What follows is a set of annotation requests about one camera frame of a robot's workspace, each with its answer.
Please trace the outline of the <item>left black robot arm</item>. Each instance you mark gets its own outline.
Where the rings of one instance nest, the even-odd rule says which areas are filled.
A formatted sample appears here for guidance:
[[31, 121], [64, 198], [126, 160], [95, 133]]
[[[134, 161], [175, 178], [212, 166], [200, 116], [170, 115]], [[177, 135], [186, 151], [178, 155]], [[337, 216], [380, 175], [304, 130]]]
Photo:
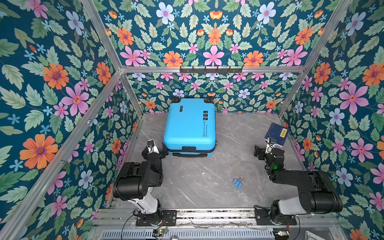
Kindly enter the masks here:
[[154, 141], [149, 140], [142, 151], [144, 161], [124, 163], [114, 183], [114, 198], [134, 204], [138, 209], [137, 216], [143, 220], [159, 221], [163, 218], [161, 204], [151, 195], [149, 188], [162, 185], [162, 159], [167, 155], [165, 144], [158, 149]]

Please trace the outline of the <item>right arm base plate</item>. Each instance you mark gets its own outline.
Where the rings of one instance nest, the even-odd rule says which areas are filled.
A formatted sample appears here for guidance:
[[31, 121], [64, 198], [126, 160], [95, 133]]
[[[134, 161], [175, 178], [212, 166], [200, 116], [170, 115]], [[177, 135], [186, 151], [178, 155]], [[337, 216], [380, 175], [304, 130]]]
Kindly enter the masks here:
[[296, 226], [298, 224], [294, 215], [281, 215], [278, 210], [255, 208], [254, 213], [258, 226]]

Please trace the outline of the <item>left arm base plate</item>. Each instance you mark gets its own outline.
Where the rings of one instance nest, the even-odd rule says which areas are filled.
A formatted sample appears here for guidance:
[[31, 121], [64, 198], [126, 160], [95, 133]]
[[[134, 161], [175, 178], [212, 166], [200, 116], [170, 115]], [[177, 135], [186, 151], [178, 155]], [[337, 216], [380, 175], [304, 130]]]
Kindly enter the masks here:
[[137, 227], [174, 227], [176, 225], [178, 211], [176, 210], [160, 210], [153, 214], [142, 214], [137, 210], [134, 216], [137, 218]]

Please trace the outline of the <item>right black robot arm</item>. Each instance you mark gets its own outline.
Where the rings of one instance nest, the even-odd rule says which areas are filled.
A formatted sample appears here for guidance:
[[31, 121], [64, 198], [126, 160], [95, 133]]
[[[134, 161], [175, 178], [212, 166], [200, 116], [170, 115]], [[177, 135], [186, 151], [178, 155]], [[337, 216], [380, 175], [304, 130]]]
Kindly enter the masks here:
[[285, 151], [268, 143], [266, 148], [255, 146], [254, 156], [265, 162], [271, 182], [296, 187], [296, 197], [275, 200], [269, 209], [255, 206], [256, 220], [275, 225], [295, 225], [296, 215], [340, 213], [343, 202], [327, 174], [322, 171], [286, 170]]

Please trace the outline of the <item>blue suitcase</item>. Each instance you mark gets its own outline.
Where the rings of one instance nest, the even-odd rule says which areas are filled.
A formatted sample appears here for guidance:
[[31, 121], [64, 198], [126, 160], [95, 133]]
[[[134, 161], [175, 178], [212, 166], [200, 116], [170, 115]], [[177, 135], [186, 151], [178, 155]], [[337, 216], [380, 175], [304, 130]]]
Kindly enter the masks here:
[[214, 98], [173, 97], [165, 127], [164, 144], [171, 156], [212, 156], [217, 146]]

